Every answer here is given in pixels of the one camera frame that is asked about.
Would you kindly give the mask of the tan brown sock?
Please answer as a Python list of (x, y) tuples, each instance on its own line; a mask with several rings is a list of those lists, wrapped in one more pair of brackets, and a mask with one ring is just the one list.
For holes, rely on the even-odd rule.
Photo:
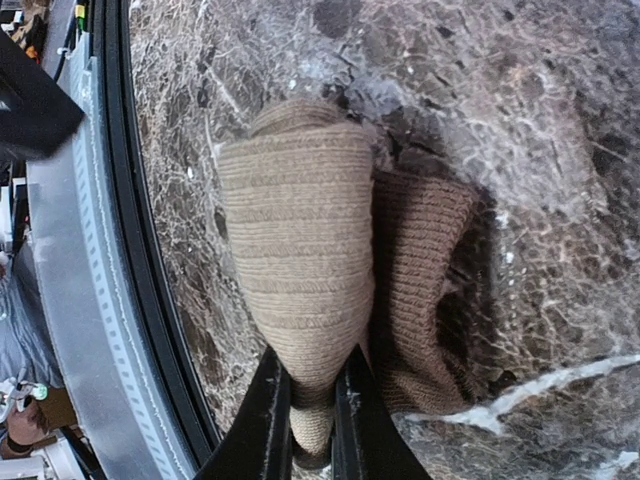
[(378, 170), (368, 132), (334, 105), (264, 108), (217, 163), (239, 283), (292, 380), (296, 463), (328, 461), (334, 385), (361, 347), (392, 412), (449, 415), (476, 397), (438, 316), (477, 204), (439, 176)]

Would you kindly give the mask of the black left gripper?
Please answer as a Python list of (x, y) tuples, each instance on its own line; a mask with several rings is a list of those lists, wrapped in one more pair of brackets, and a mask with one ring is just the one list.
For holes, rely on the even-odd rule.
[(1, 34), (1, 146), (48, 158), (78, 130), (85, 114), (36, 62)]

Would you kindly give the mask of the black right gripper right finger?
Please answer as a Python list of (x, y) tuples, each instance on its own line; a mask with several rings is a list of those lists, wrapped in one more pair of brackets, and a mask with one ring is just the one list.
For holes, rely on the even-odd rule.
[(345, 362), (335, 388), (334, 479), (430, 478), (396, 429), (359, 346)]

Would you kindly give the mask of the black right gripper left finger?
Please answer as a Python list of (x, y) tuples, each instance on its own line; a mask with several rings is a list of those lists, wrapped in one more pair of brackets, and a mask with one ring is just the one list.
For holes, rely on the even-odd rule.
[(272, 348), (259, 362), (236, 418), (197, 479), (289, 479), (291, 381)]

